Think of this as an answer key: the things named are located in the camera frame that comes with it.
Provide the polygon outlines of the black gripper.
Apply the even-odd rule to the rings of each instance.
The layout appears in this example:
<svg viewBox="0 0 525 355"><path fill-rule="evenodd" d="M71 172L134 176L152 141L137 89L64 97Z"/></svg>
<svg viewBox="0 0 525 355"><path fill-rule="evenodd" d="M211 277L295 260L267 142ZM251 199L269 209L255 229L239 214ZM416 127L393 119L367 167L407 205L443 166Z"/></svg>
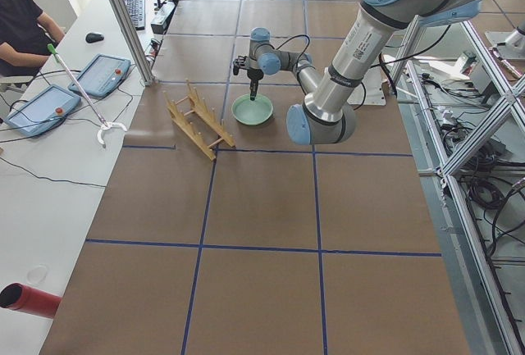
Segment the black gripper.
<svg viewBox="0 0 525 355"><path fill-rule="evenodd" d="M249 99L251 101L254 101L257 97L258 93L258 81L260 80L260 70L250 68L248 70L248 77L250 79L250 93L249 93Z"/></svg>

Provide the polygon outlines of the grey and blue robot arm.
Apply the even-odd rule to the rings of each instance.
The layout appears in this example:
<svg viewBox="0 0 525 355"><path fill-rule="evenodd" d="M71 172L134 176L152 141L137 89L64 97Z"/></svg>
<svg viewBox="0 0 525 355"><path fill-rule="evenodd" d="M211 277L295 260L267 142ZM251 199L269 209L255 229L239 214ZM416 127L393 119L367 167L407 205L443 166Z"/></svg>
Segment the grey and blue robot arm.
<svg viewBox="0 0 525 355"><path fill-rule="evenodd" d="M472 19L482 0L361 0L353 27L331 64L319 75L304 53L274 48L265 28L251 32L249 53L233 62L233 72L245 70L251 98L265 75L290 71L306 93L286 117L288 135L301 145L342 143L356 128L348 99L378 58L392 34L420 16L428 26L450 25Z"/></svg>

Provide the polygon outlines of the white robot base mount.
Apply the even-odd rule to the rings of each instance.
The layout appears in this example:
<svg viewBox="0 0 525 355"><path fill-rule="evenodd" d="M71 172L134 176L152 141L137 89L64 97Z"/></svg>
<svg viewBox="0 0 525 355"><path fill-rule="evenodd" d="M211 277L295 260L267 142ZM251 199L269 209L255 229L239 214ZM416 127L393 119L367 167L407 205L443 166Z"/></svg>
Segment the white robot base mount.
<svg viewBox="0 0 525 355"><path fill-rule="evenodd" d="M347 102L358 106L363 102L364 106L385 106L386 99L382 90L381 69L379 67L370 69L363 77L363 85L354 89Z"/></svg>

